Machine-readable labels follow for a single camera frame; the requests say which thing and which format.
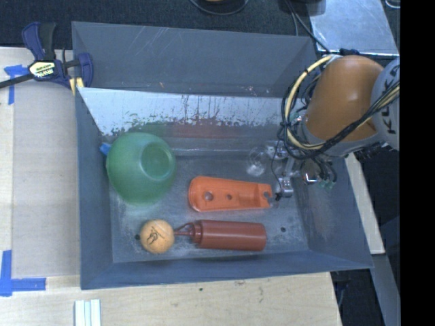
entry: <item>green bowl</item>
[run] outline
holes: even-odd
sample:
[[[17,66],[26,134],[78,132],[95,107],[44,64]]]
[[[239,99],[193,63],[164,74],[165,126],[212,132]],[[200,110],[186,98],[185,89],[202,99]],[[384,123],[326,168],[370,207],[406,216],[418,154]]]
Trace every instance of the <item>green bowl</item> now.
[[[110,183],[127,203],[151,204],[172,185],[175,156],[156,135],[125,133],[112,144],[106,169]]]

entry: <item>red bottle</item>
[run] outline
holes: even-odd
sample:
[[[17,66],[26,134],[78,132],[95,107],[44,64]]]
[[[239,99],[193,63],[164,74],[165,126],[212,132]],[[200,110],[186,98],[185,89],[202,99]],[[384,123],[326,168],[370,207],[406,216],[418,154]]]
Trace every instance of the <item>red bottle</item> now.
[[[188,232],[180,231],[189,227]],[[261,223],[200,220],[174,231],[190,236],[201,249],[261,251],[266,246],[266,229]]]

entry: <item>gray bin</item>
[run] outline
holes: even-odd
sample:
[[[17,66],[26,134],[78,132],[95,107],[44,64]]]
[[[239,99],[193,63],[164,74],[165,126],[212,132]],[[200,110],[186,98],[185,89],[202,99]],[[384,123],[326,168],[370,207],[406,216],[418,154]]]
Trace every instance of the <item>gray bin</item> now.
[[[276,140],[281,97],[316,58],[309,38],[75,22],[73,48],[91,54],[95,71],[92,88],[75,98],[83,289],[372,267],[343,159],[334,160],[338,182],[332,190],[295,180],[294,195],[271,200],[270,209],[203,214],[188,205],[188,184],[197,175],[275,184],[269,164],[253,175],[247,160]],[[151,103],[167,112],[185,103],[188,113],[212,102],[220,103],[218,109],[181,118],[146,111]],[[134,120],[126,114],[132,112]],[[244,120],[249,112],[253,118]],[[206,123],[198,125],[199,116]],[[101,143],[136,130],[162,137],[177,158],[170,192],[152,206],[123,203],[99,150]],[[262,222],[268,242],[252,253],[197,249],[177,237],[165,254],[152,255],[135,238],[152,218],[173,227],[195,219]]]

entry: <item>label on clamp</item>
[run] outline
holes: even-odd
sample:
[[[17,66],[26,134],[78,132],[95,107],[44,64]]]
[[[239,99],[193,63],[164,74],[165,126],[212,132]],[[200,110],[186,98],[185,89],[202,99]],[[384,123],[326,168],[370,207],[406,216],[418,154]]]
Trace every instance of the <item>label on clamp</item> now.
[[[36,81],[50,81],[58,76],[59,72],[54,62],[37,61],[29,67],[30,73]]]

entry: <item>clamp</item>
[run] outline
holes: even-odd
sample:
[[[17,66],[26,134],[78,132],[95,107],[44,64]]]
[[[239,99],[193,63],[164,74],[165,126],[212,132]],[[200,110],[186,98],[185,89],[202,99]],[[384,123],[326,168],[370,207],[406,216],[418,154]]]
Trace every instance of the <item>clamp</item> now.
[[[81,79],[85,87],[90,86],[94,75],[92,59],[89,53],[80,53],[77,59],[68,62],[56,59],[52,46],[52,36],[56,24],[53,22],[32,22],[21,32],[24,45],[30,50],[35,60],[28,66],[29,73],[0,82],[0,88],[13,86],[29,79],[49,81],[71,88],[72,77],[68,68],[81,68]]]

